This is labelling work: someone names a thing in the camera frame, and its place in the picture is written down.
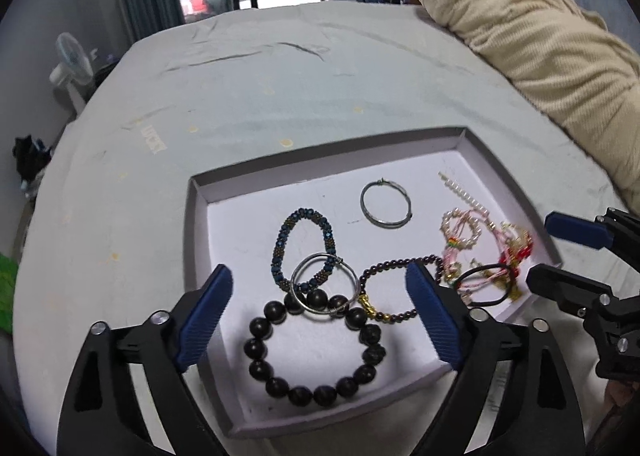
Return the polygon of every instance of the bracelet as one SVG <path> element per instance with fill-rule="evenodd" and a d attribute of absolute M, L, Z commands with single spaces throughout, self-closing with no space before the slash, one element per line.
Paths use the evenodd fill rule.
<path fill-rule="evenodd" d="M 342 296 L 334 295 L 331 300 Z M 362 308 L 351 308 L 344 315 L 344 322 L 348 329 L 359 331 L 358 339 L 367 347 L 362 353 L 363 365 L 359 366 L 351 376 L 344 376 L 334 386 L 318 386 L 314 392 L 305 386 L 291 388 L 289 383 L 279 376 L 273 376 L 273 368 L 264 360 L 267 355 L 265 340 L 273 333 L 273 324 L 281 324 L 287 318 L 287 311 L 291 315 L 303 312 L 295 300 L 288 304 L 280 301 L 270 301 L 264 306 L 264 317 L 256 317 L 249 323 L 249 332 L 253 337 L 244 344 L 244 354 L 252 362 L 249 364 L 249 374 L 258 382 L 264 382 L 267 394 L 273 398 L 289 397 L 289 401 L 298 407 L 305 407 L 314 400 L 318 406 L 329 407 L 336 401 L 337 396 L 351 398 L 358 388 L 371 382 L 376 376 L 376 367 L 386 356 L 386 350 L 380 345 L 380 326 L 367 324 L 367 314 Z"/>
<path fill-rule="evenodd" d="M 304 295 L 295 291 L 296 279 L 298 278 L 298 274 L 300 273 L 300 271 L 309 261 L 322 257 L 334 260 L 338 266 L 343 267 L 343 269 L 345 269 L 351 275 L 351 280 L 353 281 L 355 287 L 353 297 L 347 299 L 343 295 L 334 295 L 331 299 L 329 299 L 326 296 L 324 290 L 315 288 L 313 290 L 309 290 L 305 298 Z M 294 269 L 293 274 L 291 274 L 291 280 L 289 281 L 289 293 L 287 293 L 285 297 L 285 304 L 287 303 L 287 298 L 289 298 L 295 301 L 295 303 L 302 307 L 303 310 L 311 312 L 315 315 L 331 315 L 332 317 L 344 317 L 344 315 L 349 311 L 349 306 L 356 301 L 359 295 L 360 281 L 358 280 L 358 276 L 356 276 L 356 273 L 353 271 L 353 269 L 344 262 L 344 259 L 339 258 L 338 256 L 334 256 L 333 254 L 318 252 L 316 254 L 311 254 L 307 258 L 303 259 Z"/>
<path fill-rule="evenodd" d="M 402 197 L 404 197 L 404 200 L 406 201 L 406 204 L 407 204 L 406 216 L 404 218 L 402 218 L 400 221 L 383 221 L 383 220 L 379 220 L 377 217 L 375 217 L 373 214 L 369 212 L 366 205 L 364 204 L 364 195 L 365 195 L 365 192 L 367 192 L 374 185 L 387 185 L 388 187 L 391 187 L 392 189 L 397 190 L 402 195 Z M 399 229 L 400 227 L 407 224 L 411 219 L 411 217 L 413 216 L 411 212 L 411 198 L 409 198 L 409 195 L 404 190 L 404 187 L 402 187 L 400 184 L 397 184 L 394 181 L 385 180 L 384 178 L 380 178 L 379 180 L 367 183 L 363 187 L 362 192 L 360 193 L 360 209 L 362 210 L 362 213 L 365 215 L 367 220 L 369 220 L 371 223 L 373 223 L 378 227 L 382 227 L 383 229 Z"/>
<path fill-rule="evenodd" d="M 271 275 L 273 280 L 280 287 L 283 292 L 288 292 L 290 287 L 290 281 L 282 275 L 282 259 L 284 258 L 284 247 L 289 239 L 289 234 L 293 230 L 300 220 L 311 220 L 322 229 L 322 238 L 324 239 L 324 250 L 335 256 L 335 241 L 334 232 L 329 224 L 329 221 L 322 216 L 321 213 L 313 209 L 299 208 L 297 211 L 292 212 L 289 217 L 284 220 L 284 223 L 280 227 L 278 239 L 276 240 L 276 246 L 273 249 L 273 259 L 271 259 Z M 334 270 L 335 259 L 327 259 L 324 263 L 324 267 L 315 276 L 309 279 L 307 282 L 301 284 L 296 283 L 294 285 L 295 292 L 306 293 L 313 290 L 324 283 L 332 271 Z"/>
<path fill-rule="evenodd" d="M 453 229 L 453 233 L 451 232 L 451 229 L 449 227 L 449 223 L 452 218 L 460 218 Z M 465 223 L 468 223 L 469 227 L 471 227 L 471 237 L 468 240 L 458 237 L 458 234 L 462 232 L 462 227 Z M 481 234 L 478 219 L 473 217 L 470 211 L 461 211 L 459 208 L 455 208 L 452 211 L 445 212 L 442 215 L 442 224 L 440 225 L 440 230 L 447 240 L 447 246 L 452 246 L 453 248 L 456 248 L 458 250 L 471 250 L 474 246 L 476 246 L 476 244 L 478 244 L 478 239 L 480 238 Z"/>
<path fill-rule="evenodd" d="M 366 284 L 367 284 L 367 279 L 369 279 L 369 277 L 379 272 L 382 272 L 383 270 L 403 268 L 415 261 L 422 261 L 424 264 L 431 264 L 434 262 L 436 264 L 435 279 L 436 279 L 436 282 L 440 284 L 440 281 L 442 280 L 442 273 L 444 270 L 442 266 L 442 258 L 438 258 L 433 254 L 431 254 L 430 256 L 425 256 L 424 258 L 393 259 L 392 261 L 379 262 L 378 264 L 372 265 L 368 270 L 365 270 L 362 273 L 362 275 L 360 276 L 361 290 L 360 290 L 360 296 L 358 298 L 358 301 L 360 302 L 362 307 L 365 309 L 365 312 L 367 313 L 367 316 L 370 319 L 375 319 L 378 322 L 384 322 L 386 324 L 394 324 L 396 322 L 408 321 L 409 319 L 418 315 L 418 312 L 415 310 L 415 308 L 410 311 L 406 311 L 404 313 L 399 313 L 399 314 L 389 314 L 389 313 L 378 311 L 369 302 L 369 295 L 367 295 L 367 292 L 366 292 Z"/>
<path fill-rule="evenodd" d="M 459 291 L 462 285 L 462 282 L 467 277 L 472 276 L 473 274 L 477 274 L 478 272 L 491 270 L 492 268 L 500 268 L 501 270 L 505 270 L 506 273 L 509 275 L 508 282 L 505 285 L 504 295 L 500 299 L 496 299 L 493 301 L 477 301 L 477 302 L 471 299 L 465 300 L 464 296 L 462 296 L 463 302 L 467 306 L 472 308 L 488 308 L 489 306 L 496 306 L 500 304 L 511 295 L 513 288 L 516 286 L 516 275 L 515 275 L 514 269 L 508 264 L 505 264 L 503 262 L 496 262 L 494 264 L 482 264 L 480 266 L 476 266 L 475 268 L 472 268 L 471 270 L 467 270 L 464 274 L 462 274 L 459 278 L 457 278 L 456 281 L 453 283 L 453 289 Z"/>
<path fill-rule="evenodd" d="M 461 212 L 459 216 L 452 216 L 459 218 L 456 226 L 454 227 L 454 239 L 456 239 L 455 235 L 458 234 L 460 230 L 462 230 L 465 222 L 469 223 L 473 231 L 473 223 L 478 226 L 478 223 L 482 221 L 482 223 L 484 223 L 486 228 L 489 230 L 490 234 L 494 237 L 495 243 L 498 247 L 498 251 L 500 252 L 498 263 L 509 265 L 513 269 L 513 273 L 508 272 L 504 268 L 498 270 L 497 272 L 492 272 L 485 267 L 484 270 L 481 270 L 482 274 L 485 277 L 484 281 L 473 284 L 466 284 L 463 286 L 459 285 L 459 290 L 461 293 L 463 293 L 463 300 L 467 303 L 472 302 L 470 300 L 470 294 L 472 292 L 480 290 L 482 287 L 488 284 L 494 284 L 498 288 L 501 288 L 505 291 L 510 288 L 510 290 L 508 291 L 508 297 L 512 300 L 518 299 L 522 295 L 522 292 L 520 292 L 516 284 L 511 284 L 510 280 L 512 277 L 518 277 L 520 275 L 520 269 L 518 266 L 532 253 L 533 239 L 529 231 L 523 227 L 506 222 L 502 223 L 501 229 L 498 228 L 496 224 L 490 219 L 489 211 L 487 210 L 487 208 L 481 205 L 452 179 L 448 178 L 441 172 L 439 172 L 438 174 L 444 181 L 445 186 L 451 189 L 451 191 L 462 198 L 471 207 L 471 210 L 468 210 L 464 213 Z M 462 276 L 460 276 L 462 265 L 461 263 L 456 261 L 456 258 L 457 251 L 463 250 L 466 245 L 463 242 L 460 242 L 462 243 L 462 245 L 460 245 L 456 244 L 455 241 L 450 241 L 450 236 L 452 234 L 449 233 L 449 221 L 446 220 L 448 214 L 449 213 L 443 216 L 443 226 L 441 227 L 441 230 L 443 231 L 447 239 L 447 246 L 445 248 L 443 256 L 445 266 L 445 280 L 447 282 L 450 282 L 455 278 L 462 278 Z M 480 216 L 479 219 L 472 217 L 472 214 L 478 214 Z M 477 241 L 479 233 L 476 233 L 475 236 Z M 471 261 L 471 268 L 478 268 L 479 266 L 482 266 L 482 264 L 477 262 L 475 259 Z"/>

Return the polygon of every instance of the yellow object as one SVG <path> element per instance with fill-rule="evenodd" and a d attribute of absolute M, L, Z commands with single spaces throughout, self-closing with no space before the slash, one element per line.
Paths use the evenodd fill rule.
<path fill-rule="evenodd" d="M 494 285 L 504 292 L 507 289 L 508 282 L 509 282 L 508 277 L 499 277 L 498 279 L 494 280 Z M 509 292 L 509 299 L 512 302 L 514 302 L 521 297 L 522 297 L 522 290 L 518 288 L 517 284 L 514 284 L 511 287 L 511 291 Z"/>
<path fill-rule="evenodd" d="M 366 294 L 365 295 L 361 295 L 361 296 L 358 297 L 358 301 L 362 305 L 362 307 L 364 308 L 364 311 L 367 313 L 367 316 L 370 319 L 373 319 L 376 316 L 377 310 L 369 302 L 369 296 L 366 295 Z"/>
<path fill-rule="evenodd" d="M 640 57 L 575 0 L 420 0 L 603 166 L 640 213 Z"/>

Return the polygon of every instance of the silver ring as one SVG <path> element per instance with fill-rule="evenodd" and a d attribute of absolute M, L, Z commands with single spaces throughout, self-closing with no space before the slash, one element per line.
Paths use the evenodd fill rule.
<path fill-rule="evenodd" d="M 298 275 L 300 274 L 300 271 L 305 267 L 305 265 L 309 261 L 311 261 L 312 259 L 316 259 L 316 258 L 331 258 L 331 259 L 334 259 L 335 263 L 336 263 L 336 266 L 341 266 L 344 269 L 346 269 L 347 272 L 349 272 L 351 274 L 351 277 L 353 278 L 353 280 L 355 282 L 354 286 L 355 286 L 356 291 L 353 294 L 353 297 L 351 297 L 351 299 L 349 299 L 342 306 L 338 306 L 338 308 L 327 308 L 326 310 L 314 310 L 313 308 L 309 308 L 309 306 L 307 306 L 305 303 L 300 301 L 300 299 L 296 295 L 296 292 L 294 292 L 294 290 L 293 290 L 293 285 L 295 284 L 296 279 L 298 278 Z M 343 311 L 345 308 L 347 308 L 347 306 L 350 306 L 351 304 L 356 302 L 356 300 L 359 298 L 359 296 L 360 296 L 360 279 L 358 278 L 356 273 L 353 271 L 353 268 L 351 268 L 347 263 L 344 262 L 343 258 L 339 258 L 338 256 L 334 256 L 333 254 L 328 254 L 326 252 L 318 252 L 316 254 L 311 254 L 307 258 L 303 259 L 300 262 L 300 264 L 296 267 L 296 269 L 293 271 L 293 274 L 291 274 L 291 279 L 289 279 L 289 293 L 293 296 L 293 299 L 295 299 L 296 302 L 300 306 L 302 306 L 303 309 L 308 311 L 309 313 L 313 313 L 313 314 L 316 314 L 316 315 L 331 315 L 332 317 L 335 317 L 335 315 L 338 312 Z"/>
<path fill-rule="evenodd" d="M 402 195 L 402 197 L 404 197 L 404 200 L 407 204 L 407 210 L 406 216 L 403 219 L 401 219 L 400 221 L 383 221 L 379 220 L 367 210 L 367 207 L 364 205 L 364 194 L 374 185 L 387 185 L 392 189 L 397 190 Z M 411 214 L 411 198 L 409 198 L 409 195 L 404 190 L 404 187 L 398 185 L 394 181 L 385 180 L 384 178 L 372 181 L 371 183 L 367 183 L 364 186 L 364 189 L 362 189 L 362 192 L 360 193 L 360 208 L 362 209 L 362 213 L 365 215 L 367 220 L 378 227 L 382 227 L 383 229 L 399 229 L 400 227 L 406 225 L 413 216 L 413 214 Z"/>

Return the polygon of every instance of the dark bead bracelet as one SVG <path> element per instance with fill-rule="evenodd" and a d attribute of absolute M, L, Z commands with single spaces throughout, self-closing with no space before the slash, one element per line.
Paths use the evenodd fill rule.
<path fill-rule="evenodd" d="M 342 300 L 345 297 L 334 295 L 326 298 L 323 290 L 314 290 L 314 299 L 324 303 L 332 300 Z M 249 323 L 249 331 L 253 338 L 244 344 L 244 354 L 252 359 L 249 364 L 249 374 L 259 382 L 264 382 L 264 389 L 273 398 L 289 397 L 294 406 L 305 407 L 315 401 L 318 406 L 330 407 L 338 396 L 351 398 L 360 386 L 368 384 L 376 377 L 376 366 L 386 356 L 386 350 L 380 345 L 382 331 L 377 324 L 367 324 L 367 314 L 362 308 L 350 308 L 343 315 L 344 322 L 350 330 L 358 332 L 358 339 L 367 348 L 362 353 L 363 364 L 358 367 L 351 376 L 344 376 L 334 386 L 318 386 L 311 391 L 305 386 L 291 388 L 289 383 L 279 376 L 273 375 L 273 368 L 264 360 L 267 355 L 267 346 L 264 341 L 271 337 L 273 324 L 281 324 L 287 317 L 287 311 L 291 315 L 298 315 L 297 309 L 283 305 L 279 301 L 268 302 L 264 306 L 265 317 L 256 317 Z"/>
<path fill-rule="evenodd" d="M 442 258 L 434 256 L 425 256 L 424 258 L 411 258 L 411 259 L 393 259 L 392 261 L 379 262 L 372 265 L 369 269 L 365 270 L 360 276 L 360 296 L 358 298 L 359 303 L 365 309 L 367 316 L 370 319 L 374 319 L 378 322 L 384 322 L 386 324 L 395 324 L 397 322 L 407 321 L 418 315 L 418 312 L 414 309 L 406 311 L 404 313 L 390 314 L 378 311 L 370 302 L 369 295 L 367 295 L 367 281 L 371 276 L 382 272 L 384 270 L 391 270 L 393 268 L 404 268 L 411 262 L 421 261 L 424 264 L 436 265 L 436 277 L 435 280 L 438 284 L 442 280 L 442 274 L 444 272 L 444 265 Z"/>
<path fill-rule="evenodd" d="M 311 220 L 318 225 L 322 230 L 322 238 L 324 239 L 324 251 L 328 254 L 335 255 L 335 241 L 334 232 L 329 224 L 329 221 L 322 216 L 321 213 L 313 209 L 299 208 L 297 211 L 292 212 L 289 217 L 284 220 L 284 223 L 280 227 L 278 233 L 278 239 L 276 240 L 276 246 L 273 249 L 273 259 L 271 259 L 271 275 L 273 280 L 280 287 L 283 292 L 289 291 L 289 280 L 282 275 L 282 259 L 284 258 L 284 247 L 289 239 L 289 234 L 293 230 L 300 220 Z M 306 293 L 316 289 L 322 285 L 335 267 L 334 259 L 327 259 L 324 262 L 324 267 L 315 276 L 309 279 L 307 282 L 294 285 L 294 290 L 300 293 Z"/>

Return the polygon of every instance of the blue gripper pad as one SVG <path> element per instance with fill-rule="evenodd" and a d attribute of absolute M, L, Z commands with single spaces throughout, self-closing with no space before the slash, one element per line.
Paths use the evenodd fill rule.
<path fill-rule="evenodd" d="M 406 268 L 404 282 L 420 320 L 438 352 L 438 358 L 458 370 L 463 362 L 460 333 L 434 287 L 414 262 Z"/>
<path fill-rule="evenodd" d="M 552 212 L 546 216 L 545 230 L 559 240 L 571 241 L 597 250 L 610 248 L 613 244 L 613 235 L 606 226 L 559 212 Z"/>
<path fill-rule="evenodd" d="M 178 334 L 180 351 L 175 357 L 175 365 L 182 373 L 198 362 L 207 349 L 233 290 L 231 271 L 223 264 L 219 265 L 202 287 L 200 298 Z"/>

